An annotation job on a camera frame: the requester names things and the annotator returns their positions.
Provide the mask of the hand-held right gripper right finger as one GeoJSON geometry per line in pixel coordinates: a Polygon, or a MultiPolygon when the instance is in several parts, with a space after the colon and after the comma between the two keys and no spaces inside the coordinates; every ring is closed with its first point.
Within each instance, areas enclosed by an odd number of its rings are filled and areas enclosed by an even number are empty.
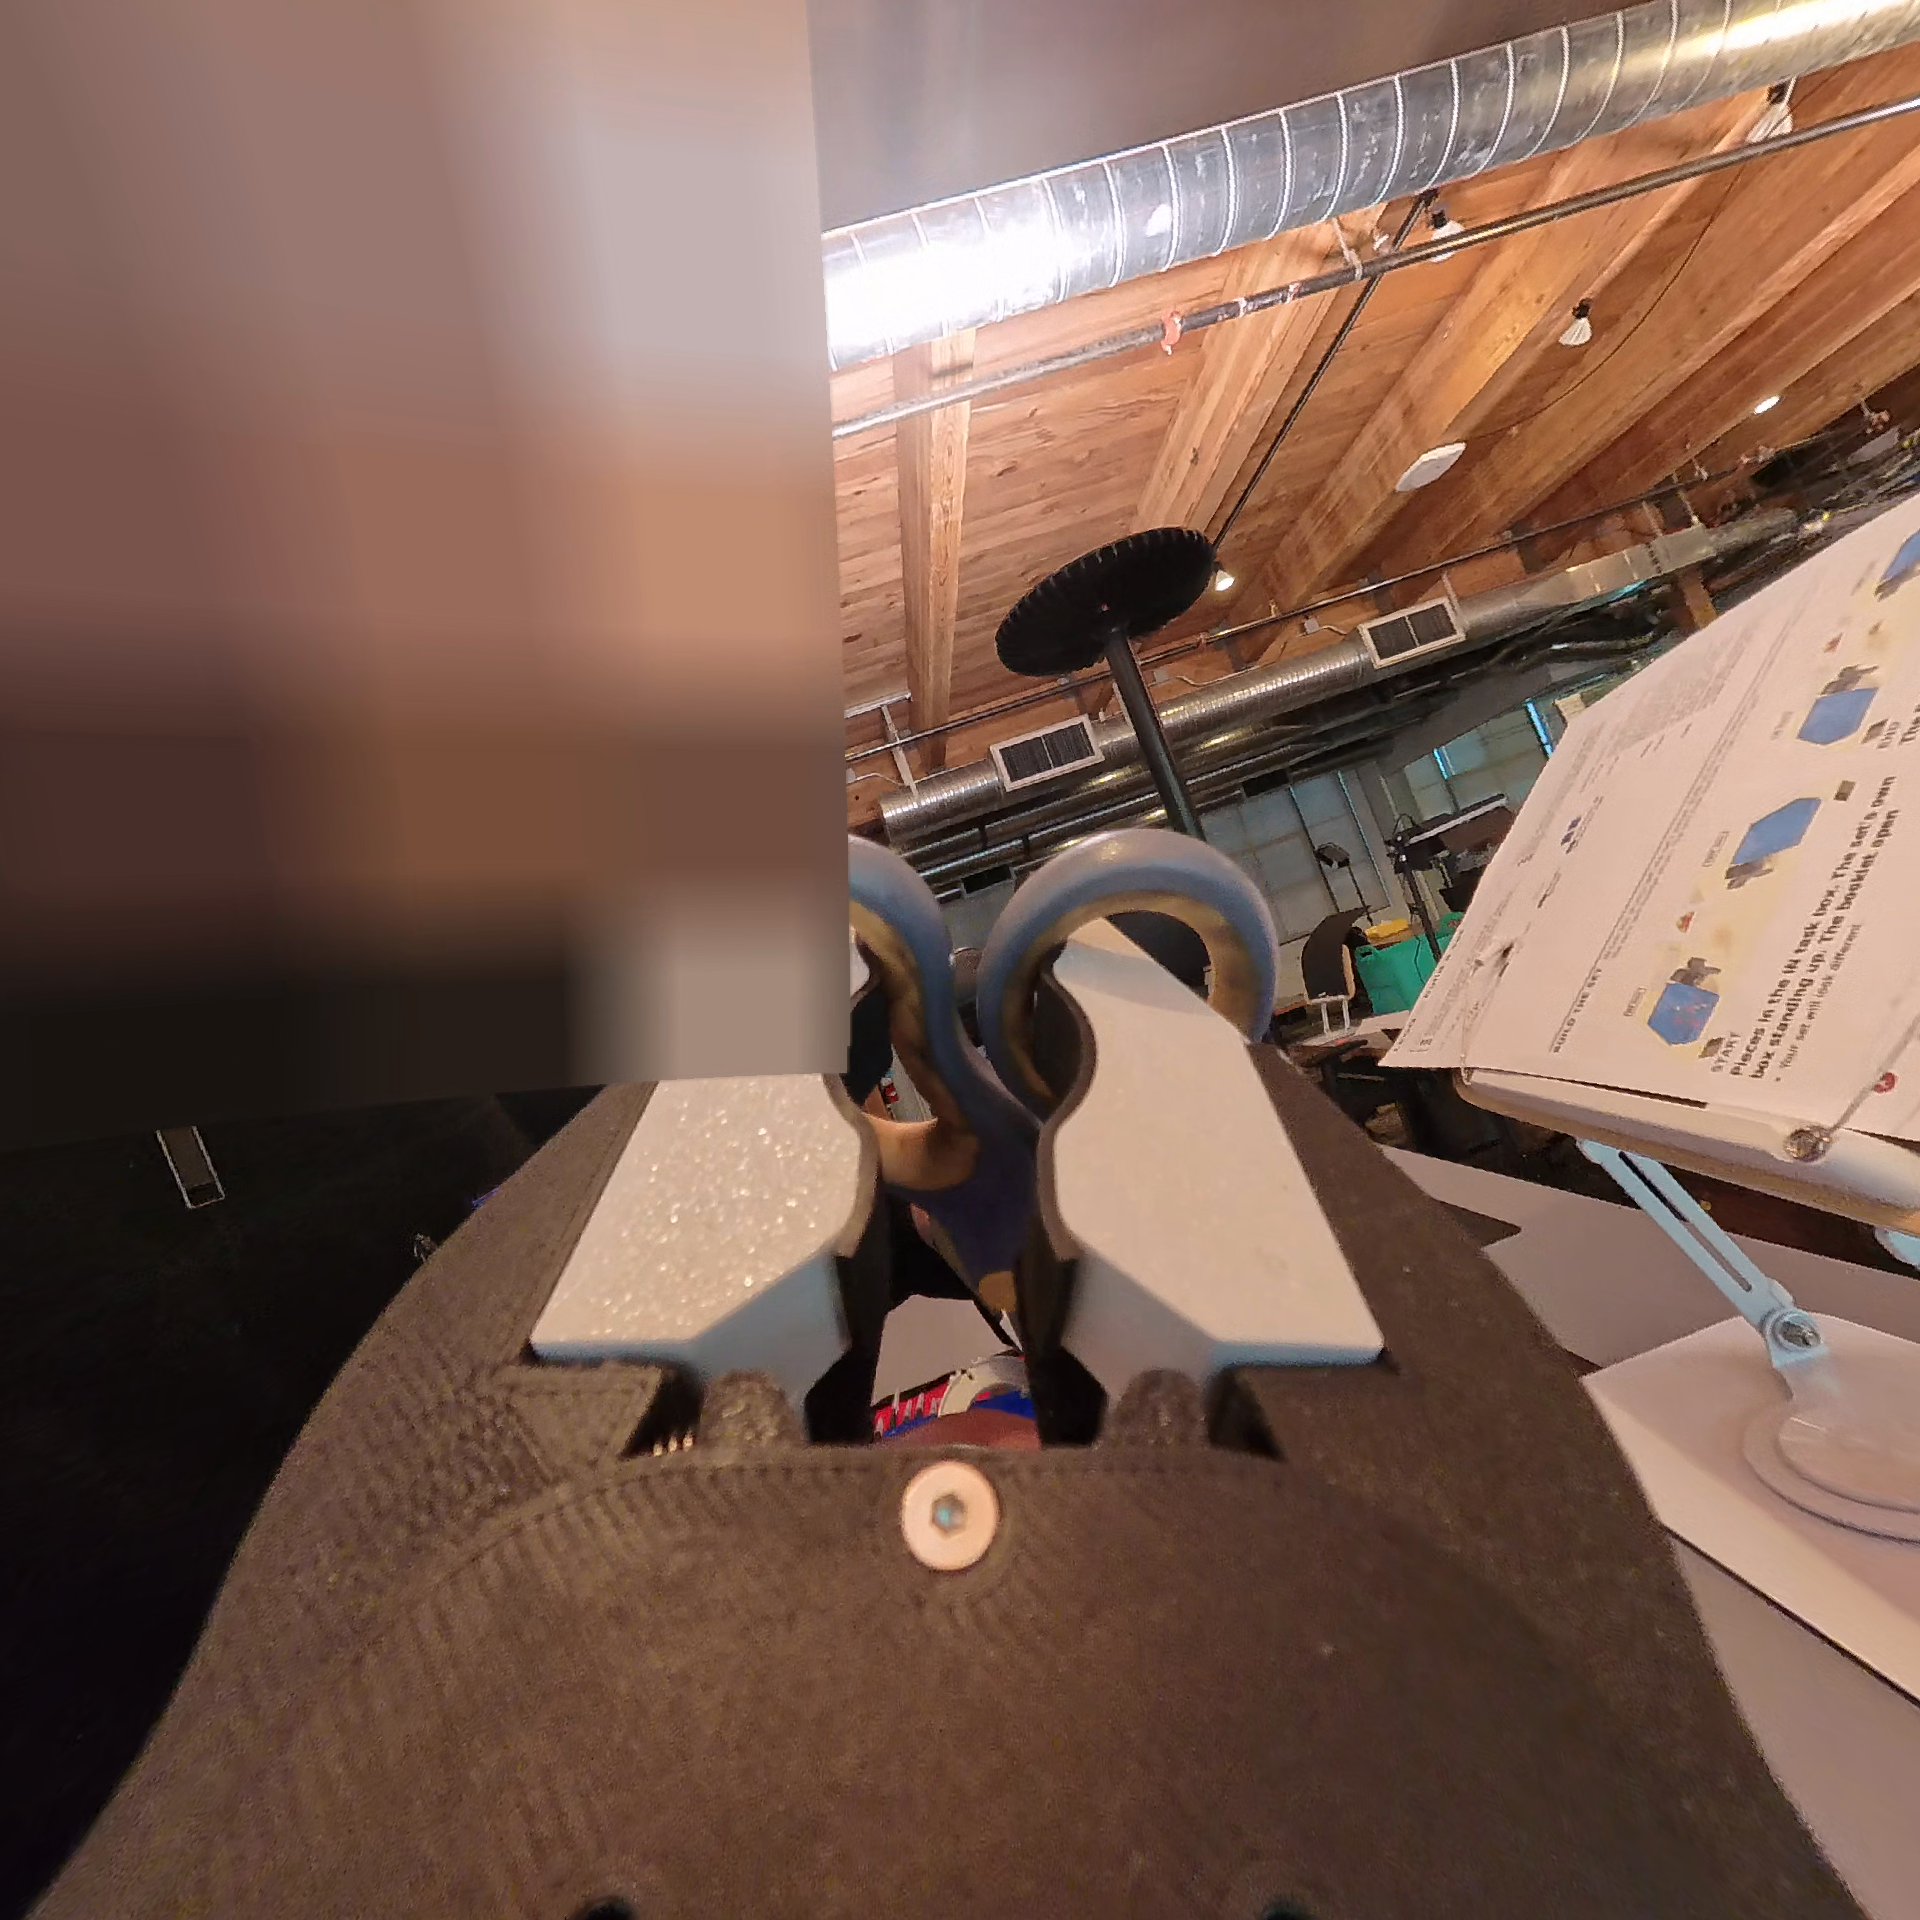
{"type": "Polygon", "coordinates": [[[1232,1023],[1105,922],[1049,983],[1089,1043],[1047,1138],[1066,1354],[1110,1401],[1152,1373],[1376,1363],[1381,1326],[1232,1023]]]}

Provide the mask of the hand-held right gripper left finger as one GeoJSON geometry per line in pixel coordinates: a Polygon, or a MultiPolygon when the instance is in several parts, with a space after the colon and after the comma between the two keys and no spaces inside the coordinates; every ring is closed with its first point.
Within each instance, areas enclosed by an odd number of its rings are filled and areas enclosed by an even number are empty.
{"type": "Polygon", "coordinates": [[[540,1311],[540,1363],[641,1363],[705,1399],[753,1377],[864,1425],[880,1360],[880,1166],[836,1075],[657,1085],[540,1311]]]}

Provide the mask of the grey handled scissors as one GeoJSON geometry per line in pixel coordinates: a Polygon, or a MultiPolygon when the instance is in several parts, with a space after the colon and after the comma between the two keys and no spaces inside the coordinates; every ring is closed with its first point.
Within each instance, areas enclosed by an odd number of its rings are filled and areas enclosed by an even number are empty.
{"type": "Polygon", "coordinates": [[[903,855],[847,839],[850,939],[885,1001],[893,1056],[928,1104],[926,1121],[873,1122],[880,1177],[926,1211],[935,1249],[991,1321],[1018,1317],[1039,1122],[1058,1103],[1032,1053],[1042,968],[1079,928],[1133,912],[1199,939],[1207,1006],[1260,1040],[1278,987],[1278,930],[1252,881],[1205,839],[1100,833],[1021,882],[980,953],[980,1047],[958,1011],[949,928],[928,882],[903,855]]]}

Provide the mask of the green storage bin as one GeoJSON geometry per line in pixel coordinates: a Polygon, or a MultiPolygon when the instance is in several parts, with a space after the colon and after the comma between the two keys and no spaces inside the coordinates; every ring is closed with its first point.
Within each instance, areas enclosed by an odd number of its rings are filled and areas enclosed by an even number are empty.
{"type": "Polygon", "coordinates": [[[1420,1000],[1426,979],[1434,971],[1437,955],[1449,945],[1458,917],[1445,917],[1437,926],[1440,947],[1426,938],[1414,922],[1381,922],[1357,928],[1351,943],[1351,962],[1362,998],[1377,1016],[1406,1014],[1420,1000]]]}

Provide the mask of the white air vent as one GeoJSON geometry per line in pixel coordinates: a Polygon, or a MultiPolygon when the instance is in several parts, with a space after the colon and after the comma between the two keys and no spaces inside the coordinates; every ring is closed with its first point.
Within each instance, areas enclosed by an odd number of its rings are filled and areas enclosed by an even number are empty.
{"type": "Polygon", "coordinates": [[[1460,606],[1449,594],[1362,619],[1353,635],[1376,672],[1400,670],[1413,658],[1445,654],[1468,638],[1460,606]]]}
{"type": "Polygon", "coordinates": [[[991,766],[1004,793],[1080,774],[1102,762],[1097,731],[1086,715],[991,744],[991,766]]]}

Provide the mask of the person's black sweater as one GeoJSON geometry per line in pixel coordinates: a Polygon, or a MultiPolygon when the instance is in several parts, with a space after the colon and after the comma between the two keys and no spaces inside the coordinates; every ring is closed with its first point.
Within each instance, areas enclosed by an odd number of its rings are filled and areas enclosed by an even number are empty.
{"type": "Polygon", "coordinates": [[[593,1088],[230,1121],[2,1165],[2,1917],[118,1786],[356,1345],[593,1088]]]}

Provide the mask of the white book stand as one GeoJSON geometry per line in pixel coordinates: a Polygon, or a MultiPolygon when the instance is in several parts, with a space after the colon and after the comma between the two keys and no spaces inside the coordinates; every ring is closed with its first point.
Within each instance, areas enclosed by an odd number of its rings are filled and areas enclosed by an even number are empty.
{"type": "Polygon", "coordinates": [[[1655,1519],[1914,1697],[1914,1341],[1796,1304],[1674,1177],[1690,1169],[1848,1217],[1912,1264],[1914,1122],[1876,1137],[1512,1072],[1456,1085],[1485,1111],[1572,1137],[1734,1311],[1588,1381],[1655,1519]]]}

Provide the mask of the printed instruction sheet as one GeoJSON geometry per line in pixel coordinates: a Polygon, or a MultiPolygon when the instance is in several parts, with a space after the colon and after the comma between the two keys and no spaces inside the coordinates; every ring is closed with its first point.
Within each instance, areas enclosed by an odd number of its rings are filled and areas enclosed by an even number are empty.
{"type": "Polygon", "coordinates": [[[1914,1143],[1914,529],[1884,512],[1569,726],[1390,1065],[1914,1143]]]}

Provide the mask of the black pole with round disc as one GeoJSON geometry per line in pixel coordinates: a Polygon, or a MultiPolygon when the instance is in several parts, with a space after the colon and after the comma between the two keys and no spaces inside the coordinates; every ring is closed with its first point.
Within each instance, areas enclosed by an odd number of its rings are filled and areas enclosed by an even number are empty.
{"type": "Polygon", "coordinates": [[[1148,696],[1133,643],[1186,613],[1213,574],[1216,551],[1207,536],[1181,526],[1140,531],[1050,573],[1010,609],[994,638],[998,664],[1032,682],[1095,661],[1109,666],[1168,825],[1196,841],[1205,833],[1148,696]]]}

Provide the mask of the metal ceiling pipe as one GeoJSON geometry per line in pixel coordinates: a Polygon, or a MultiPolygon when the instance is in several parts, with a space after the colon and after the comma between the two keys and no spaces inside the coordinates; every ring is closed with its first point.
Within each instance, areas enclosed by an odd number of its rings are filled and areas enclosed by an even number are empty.
{"type": "Polygon", "coordinates": [[[1303,279],[1278,281],[1252,291],[1249,295],[1223,298],[1213,305],[1169,309],[1156,325],[1126,327],[1122,331],[1080,344],[1064,352],[1044,354],[988,376],[950,377],[928,395],[898,398],[861,416],[850,416],[831,423],[831,441],[850,441],[864,434],[896,429],[908,418],[941,411],[958,403],[977,403],[1000,394],[1010,394],[1036,383],[1079,373],[1080,369],[1100,366],[1136,352],[1161,352],[1173,357],[1181,341],[1207,330],[1244,323],[1266,312],[1303,305],[1313,298],[1343,293],[1353,286],[1372,286],[1386,275],[1408,273],[1445,261],[1446,257],[1500,245],[1509,239],[1520,239],[1544,227],[1554,227],[1588,214],[1610,208],[1625,201],[1661,194],[1677,185],[1690,185],[1708,177],[1726,174],[1754,161],[1798,153],[1829,138],[1848,138],[1872,129],[1888,127],[1917,112],[1917,96],[1909,95],[1900,102],[1873,104],[1855,112],[1834,114],[1816,121],[1810,129],[1781,133],[1762,143],[1741,143],[1726,151],[1703,153],[1670,168],[1620,178],[1607,185],[1562,197],[1538,208],[1509,214],[1501,219],[1460,227],[1458,232],[1440,233],[1437,239],[1413,248],[1394,242],[1377,257],[1325,269],[1319,275],[1303,279]]]}

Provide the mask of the silver air duct with vents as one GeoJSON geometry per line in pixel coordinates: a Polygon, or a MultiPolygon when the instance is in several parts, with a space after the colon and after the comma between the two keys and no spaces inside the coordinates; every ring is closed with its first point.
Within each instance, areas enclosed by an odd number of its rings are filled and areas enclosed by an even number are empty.
{"type": "MultiPolygon", "coordinates": [[[[1446,682],[1490,649],[1541,635],[1561,617],[1594,613],[1626,598],[1672,583],[1689,570],[1740,561],[1796,538],[1789,510],[1762,510],[1724,526],[1689,526],[1622,546],[1598,561],[1533,573],[1518,583],[1449,594],[1458,601],[1468,638],[1400,670],[1376,672],[1354,635],[1216,680],[1158,710],[1168,747],[1196,795],[1218,769],[1260,759],[1298,731],[1311,731],[1338,704],[1368,712],[1377,694],[1396,686],[1446,682]]],[[[1103,752],[1100,766],[1056,775],[1021,791],[1000,791],[991,759],[936,775],[880,805],[885,841],[914,859],[935,882],[973,866],[1018,863],[1024,846],[1064,833],[1070,823],[1100,822],[1156,790],[1124,721],[1089,722],[1103,752]]]]}

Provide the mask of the large silver air duct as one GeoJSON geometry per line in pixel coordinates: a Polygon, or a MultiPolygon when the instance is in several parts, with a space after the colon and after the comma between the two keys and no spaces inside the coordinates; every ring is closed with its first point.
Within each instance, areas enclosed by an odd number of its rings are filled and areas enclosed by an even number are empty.
{"type": "Polygon", "coordinates": [[[840,373],[1914,42],[1914,3],[1650,3],[823,235],[840,373]]]}

